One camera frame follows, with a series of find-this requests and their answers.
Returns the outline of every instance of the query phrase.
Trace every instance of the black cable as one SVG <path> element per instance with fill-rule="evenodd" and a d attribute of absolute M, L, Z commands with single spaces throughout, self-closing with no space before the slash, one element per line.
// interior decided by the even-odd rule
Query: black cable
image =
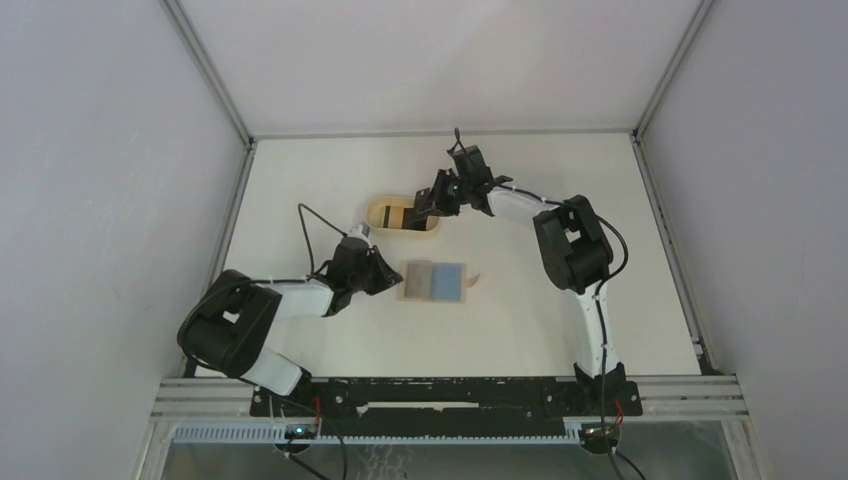
<path fill-rule="evenodd" d="M 335 432 L 336 438 L 339 439 L 339 446 L 342 449 L 342 466 L 343 466 L 342 467 L 342 480 L 347 480 L 347 447 L 344 444 L 344 439 L 342 438 L 341 433 L 339 433 L 339 429 L 336 428 L 336 426 L 333 424 L 333 422 L 331 422 L 328 418 L 322 416 L 321 413 L 318 412 L 317 410 L 313 410 L 309 407 L 301 405 L 297 402 L 293 402 L 293 401 L 291 401 L 287 398 L 284 398 L 284 397 L 276 397 L 276 398 L 278 398 L 281 402 L 288 403 L 289 405 L 292 405 L 294 407 L 297 407 L 297 408 L 300 408 L 302 410 L 306 410 L 307 412 L 315 414 L 316 417 L 321 419 L 322 424 L 323 424 L 323 422 L 327 422 L 327 424 Z"/>
<path fill-rule="evenodd" d="M 639 467 L 637 467 L 637 466 L 636 466 L 636 464 L 635 464 L 635 463 L 633 463 L 633 461 L 632 461 L 632 460 L 630 460 L 629 458 L 627 458 L 627 457 L 626 457 L 623 453 L 621 453 L 621 452 L 619 452 L 618 450 L 616 450 L 616 451 L 615 451 L 615 455 L 616 455 L 617 457 L 621 457 L 621 459 L 622 459 L 622 460 L 624 460 L 625 462 L 627 462 L 627 464 L 628 464 L 628 465 L 630 465 L 631 467 L 633 467 L 633 470 L 635 470 L 635 471 L 636 471 L 636 473 L 639 475 L 639 478 L 641 478 L 642 480 L 648 480 L 647 478 L 645 478 L 645 474 L 644 474 L 644 473 L 642 473 L 642 470 L 639 470 Z"/>
<path fill-rule="evenodd" d="M 319 215 L 318 212 L 316 212 L 315 210 L 312 210 L 311 208 L 309 208 L 308 205 L 305 205 L 303 203 L 297 204 L 297 215 L 300 217 L 300 227 L 303 229 L 303 238 L 306 240 L 306 250 L 309 252 L 309 278 L 312 278 L 318 272 L 315 270 L 315 256 L 312 255 L 312 242 L 309 241 L 309 232 L 306 231 L 306 220 L 304 220 L 304 218 L 303 218 L 303 210 L 307 210 L 312 215 L 315 215 L 315 217 L 317 217 L 318 220 L 321 220 L 322 222 L 327 224 L 330 228 L 339 232 L 343 237 L 346 237 L 347 233 L 345 233 L 339 227 L 330 223 L 329 220 L 327 220 L 326 218 Z"/>
<path fill-rule="evenodd" d="M 621 472 L 621 469 L 618 468 L 618 464 L 615 462 L 615 457 L 613 456 L 612 447 L 609 443 L 609 438 L 607 436 L 607 425 L 606 419 L 604 415 L 604 403 L 606 400 L 606 380 L 607 380 L 607 346 L 608 346 L 608 337 L 607 337 L 607 325 L 606 319 L 604 318 L 604 311 L 601 306 L 600 293 L 601 288 L 610 280 L 612 280 L 616 275 L 620 274 L 624 267 L 627 266 L 628 261 L 630 260 L 630 250 L 627 248 L 627 242 L 624 241 L 624 236 L 621 235 L 621 232 L 618 231 L 611 223 L 606 221 L 601 216 L 598 216 L 598 221 L 601 222 L 605 227 L 607 227 L 615 236 L 618 238 L 619 243 L 621 243 L 621 249 L 624 251 L 624 258 L 621 261 L 621 265 L 618 266 L 615 271 L 613 271 L 609 277 L 601 280 L 598 283 L 598 286 L 595 288 L 595 307 L 598 310 L 598 318 L 601 321 L 601 336 L 603 338 L 603 350 L 601 352 L 601 405 L 600 405 L 600 416 L 601 416 L 601 435 L 603 435 L 604 444 L 607 447 L 607 457 L 609 458 L 610 465 L 612 465 L 612 469 L 615 471 L 615 474 L 619 479 L 625 480 L 624 474 Z M 629 459 L 626 459 L 627 463 L 629 463 L 633 468 L 639 473 L 639 476 L 644 480 L 645 477 L 642 475 L 642 472 L 633 464 Z"/>
<path fill-rule="evenodd" d="M 288 445 L 286 445 L 286 447 L 288 448 L 288 446 L 290 446 L 291 443 L 292 443 L 292 441 L 289 440 L 289 443 L 288 443 Z M 318 470 L 315 470 L 308 463 L 306 463 L 303 460 L 292 455 L 290 452 L 286 452 L 286 458 L 293 461 L 294 463 L 300 465 L 304 470 L 311 473 L 312 475 L 315 475 L 316 477 L 320 478 L 321 480 L 330 480 L 330 477 L 327 477 L 324 474 L 322 474 L 321 472 L 319 472 Z"/>

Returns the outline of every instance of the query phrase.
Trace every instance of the black bracket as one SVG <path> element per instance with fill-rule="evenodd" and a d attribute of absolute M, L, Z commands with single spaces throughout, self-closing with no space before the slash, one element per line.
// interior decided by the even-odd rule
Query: black bracket
<path fill-rule="evenodd" d="M 636 382 L 626 380 L 624 365 L 619 363 L 606 374 L 604 398 L 601 399 L 601 376 L 591 378 L 575 365 L 576 382 L 557 382 L 545 385 L 545 414 L 554 417 L 586 417 L 601 414 L 611 419 L 621 411 L 626 416 L 642 415 L 642 402 Z"/>

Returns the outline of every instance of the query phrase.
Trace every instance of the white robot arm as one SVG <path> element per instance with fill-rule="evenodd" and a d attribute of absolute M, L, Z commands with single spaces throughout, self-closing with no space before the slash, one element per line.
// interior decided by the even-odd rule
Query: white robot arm
<path fill-rule="evenodd" d="M 510 188 L 496 187 L 488 194 L 489 208 L 495 218 L 512 220 L 528 228 L 535 228 L 533 219 L 542 212 L 558 208 L 556 205 L 544 203 L 530 195 L 519 193 Z M 614 370 L 619 363 L 618 354 L 612 343 L 612 334 L 607 325 L 606 342 L 601 331 L 601 318 L 595 305 L 595 290 L 601 280 L 587 285 L 583 293 L 566 289 L 565 295 L 571 304 L 577 329 L 577 367 L 589 377 L 601 374 L 601 358 L 604 344 L 607 349 L 606 371 Z M 601 286 L 598 294 L 604 319 L 607 313 L 607 285 Z"/>

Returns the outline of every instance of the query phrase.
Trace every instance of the white enclosure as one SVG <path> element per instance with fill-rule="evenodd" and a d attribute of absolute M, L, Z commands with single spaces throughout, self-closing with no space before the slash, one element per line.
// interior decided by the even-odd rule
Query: white enclosure
<path fill-rule="evenodd" d="M 632 129 L 697 0 L 186 0 L 254 136 Z"/>
<path fill-rule="evenodd" d="M 631 243 L 609 304 L 644 421 L 725 421 L 739 479 L 848 477 L 844 2 L 83 3 L 0 7 L 0 477 L 158 478 L 173 424 L 145 426 L 209 280 L 305 273 L 298 202 L 347 227 L 429 186 L 453 127 Z M 532 232 L 443 221 L 375 243 L 468 263 L 466 304 L 361 295 L 269 346 L 319 375 L 570 375 Z"/>

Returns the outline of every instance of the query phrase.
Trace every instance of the white table surface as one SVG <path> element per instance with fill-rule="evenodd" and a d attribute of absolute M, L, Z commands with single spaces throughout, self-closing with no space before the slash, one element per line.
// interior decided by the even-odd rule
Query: white table surface
<path fill-rule="evenodd" d="M 699 374 L 636 159 L 625 134 L 468 135 L 497 175 L 553 198 L 586 195 L 625 236 L 628 268 L 610 283 L 613 340 L 630 375 Z M 296 205 L 347 230 L 377 195 L 414 195 L 452 166 L 444 137 L 259 142 L 226 268 L 257 278 L 305 275 Z M 470 207 L 431 239 L 373 236 L 385 259 L 463 262 L 480 280 L 464 304 L 357 294 L 331 318 L 276 322 L 266 345 L 316 376 L 572 375 L 575 337 L 564 295 L 547 279 L 535 234 Z M 339 236 L 314 218 L 316 265 Z M 616 252 L 621 250 L 610 234 Z"/>

